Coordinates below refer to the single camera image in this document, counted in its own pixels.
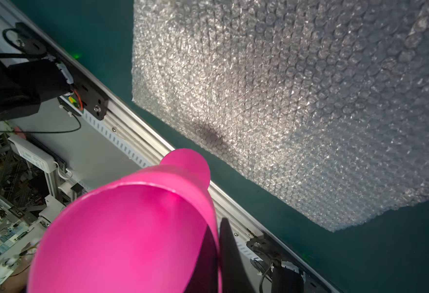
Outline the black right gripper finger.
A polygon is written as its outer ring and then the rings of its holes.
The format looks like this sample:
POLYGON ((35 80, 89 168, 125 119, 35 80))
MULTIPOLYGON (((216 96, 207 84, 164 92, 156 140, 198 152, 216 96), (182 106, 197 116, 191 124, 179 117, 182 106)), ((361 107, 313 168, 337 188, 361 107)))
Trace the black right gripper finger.
POLYGON ((223 218, 219 230, 220 273, 223 293, 254 293, 244 269, 229 220, 223 218))

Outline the pink plastic wine glass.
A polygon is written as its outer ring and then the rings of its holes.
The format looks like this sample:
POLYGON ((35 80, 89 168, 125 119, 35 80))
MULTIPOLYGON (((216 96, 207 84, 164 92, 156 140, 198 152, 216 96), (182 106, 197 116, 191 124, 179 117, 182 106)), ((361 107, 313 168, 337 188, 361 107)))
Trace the pink plastic wine glass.
POLYGON ((202 155, 89 192, 59 213, 33 259, 30 293, 219 293, 219 236, 202 155))

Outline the clear bubble wrap sheet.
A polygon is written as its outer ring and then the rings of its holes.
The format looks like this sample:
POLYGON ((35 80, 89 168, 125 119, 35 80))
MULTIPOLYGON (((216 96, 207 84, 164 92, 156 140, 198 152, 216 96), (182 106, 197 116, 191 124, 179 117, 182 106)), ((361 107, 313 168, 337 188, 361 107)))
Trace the clear bubble wrap sheet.
POLYGON ((135 1, 133 102, 338 231, 429 200, 429 1, 135 1))

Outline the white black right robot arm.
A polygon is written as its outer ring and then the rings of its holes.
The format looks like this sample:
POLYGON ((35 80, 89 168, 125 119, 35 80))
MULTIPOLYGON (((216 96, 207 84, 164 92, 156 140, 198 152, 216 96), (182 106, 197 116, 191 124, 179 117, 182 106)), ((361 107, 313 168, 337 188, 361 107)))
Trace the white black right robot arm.
MULTIPOLYGON (((253 293, 250 282, 241 260, 229 220, 220 222, 220 275, 223 293, 253 293)), ((302 293, 304 279, 300 273, 284 266, 272 266, 271 291, 273 293, 302 293)))

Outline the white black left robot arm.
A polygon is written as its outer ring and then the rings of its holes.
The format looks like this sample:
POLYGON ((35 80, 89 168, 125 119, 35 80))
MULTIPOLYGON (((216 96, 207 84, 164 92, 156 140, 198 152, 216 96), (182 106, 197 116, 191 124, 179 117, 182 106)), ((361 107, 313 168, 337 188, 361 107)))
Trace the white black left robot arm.
POLYGON ((0 122, 37 113, 41 103, 71 92, 57 64, 39 59, 6 66, 0 54, 0 122))

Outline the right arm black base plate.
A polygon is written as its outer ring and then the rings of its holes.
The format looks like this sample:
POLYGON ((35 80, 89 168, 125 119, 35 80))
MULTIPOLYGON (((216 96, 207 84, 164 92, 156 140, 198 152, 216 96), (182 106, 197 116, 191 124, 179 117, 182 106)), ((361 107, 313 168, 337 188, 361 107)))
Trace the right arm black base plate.
POLYGON ((331 289, 297 258, 292 256, 272 238, 262 235, 246 242, 247 250, 253 253, 250 263, 261 274, 259 292, 263 292, 263 283, 269 280, 272 284, 272 266, 284 266, 301 274, 304 279, 303 293, 330 293, 331 289))

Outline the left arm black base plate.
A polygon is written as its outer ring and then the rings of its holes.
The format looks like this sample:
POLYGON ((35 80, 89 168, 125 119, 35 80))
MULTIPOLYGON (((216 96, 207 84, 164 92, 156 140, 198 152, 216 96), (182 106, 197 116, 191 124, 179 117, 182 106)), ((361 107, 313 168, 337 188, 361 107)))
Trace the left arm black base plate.
POLYGON ((104 119, 110 97, 79 68, 75 59, 58 50, 23 22, 4 29, 2 37, 20 53, 28 55, 29 61, 43 59, 54 63, 69 86, 62 99, 71 109, 80 115, 89 114, 99 121, 104 119))

